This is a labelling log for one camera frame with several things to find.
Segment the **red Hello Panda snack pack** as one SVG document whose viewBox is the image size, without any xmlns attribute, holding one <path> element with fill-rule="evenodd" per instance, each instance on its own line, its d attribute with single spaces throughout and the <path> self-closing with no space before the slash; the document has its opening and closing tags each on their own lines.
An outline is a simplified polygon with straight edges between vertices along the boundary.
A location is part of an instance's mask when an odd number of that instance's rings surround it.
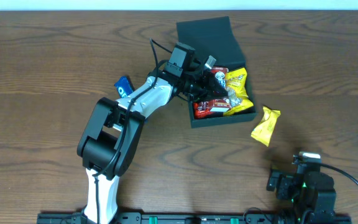
<svg viewBox="0 0 358 224">
<path fill-rule="evenodd" d="M 226 67 L 213 67 L 211 73 L 214 76 L 214 79 L 223 87 L 226 87 L 226 74 L 229 72 L 229 69 Z"/>
</svg>

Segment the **yellow nut snack bag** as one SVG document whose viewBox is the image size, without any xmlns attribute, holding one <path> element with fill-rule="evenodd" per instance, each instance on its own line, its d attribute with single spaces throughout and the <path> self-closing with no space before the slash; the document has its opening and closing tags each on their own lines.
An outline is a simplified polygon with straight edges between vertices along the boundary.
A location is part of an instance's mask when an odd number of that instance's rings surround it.
<svg viewBox="0 0 358 224">
<path fill-rule="evenodd" d="M 226 74 L 226 91 L 230 109 L 224 112 L 224 116 L 248 110 L 253 107 L 246 90 L 247 71 L 244 67 L 230 71 Z"/>
</svg>

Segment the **red dried fruit snack bag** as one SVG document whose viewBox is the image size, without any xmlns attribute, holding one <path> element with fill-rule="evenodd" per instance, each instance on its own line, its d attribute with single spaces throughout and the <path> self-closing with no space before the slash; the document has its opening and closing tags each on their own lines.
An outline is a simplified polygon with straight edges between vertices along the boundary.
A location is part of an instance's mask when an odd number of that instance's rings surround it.
<svg viewBox="0 0 358 224">
<path fill-rule="evenodd" d="M 195 119 L 222 117 L 231 108 L 232 106 L 227 98 L 193 103 Z"/>
</svg>

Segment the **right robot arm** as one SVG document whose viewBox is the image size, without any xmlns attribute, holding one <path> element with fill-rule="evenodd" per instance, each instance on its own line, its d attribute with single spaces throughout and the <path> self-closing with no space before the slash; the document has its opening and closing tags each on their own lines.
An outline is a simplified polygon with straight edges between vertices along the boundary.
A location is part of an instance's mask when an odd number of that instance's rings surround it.
<svg viewBox="0 0 358 224">
<path fill-rule="evenodd" d="M 270 169 L 266 189 L 291 208 L 274 215 L 272 223 L 334 223 L 336 191 L 332 177 L 320 171 L 321 164 L 299 162 L 295 173 Z"/>
</svg>

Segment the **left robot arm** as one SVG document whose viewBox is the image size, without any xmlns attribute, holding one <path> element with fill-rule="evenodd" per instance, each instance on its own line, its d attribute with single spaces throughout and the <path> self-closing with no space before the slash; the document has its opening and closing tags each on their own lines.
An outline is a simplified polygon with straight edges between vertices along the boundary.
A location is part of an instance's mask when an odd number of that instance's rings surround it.
<svg viewBox="0 0 358 224">
<path fill-rule="evenodd" d="M 96 103 L 77 147 L 89 181 L 85 223 L 115 219 L 119 179 L 134 158 L 145 120 L 154 111 L 180 93 L 201 100 L 227 94 L 216 78 L 218 70 L 209 64 L 185 70 L 163 60 L 131 94 Z"/>
</svg>

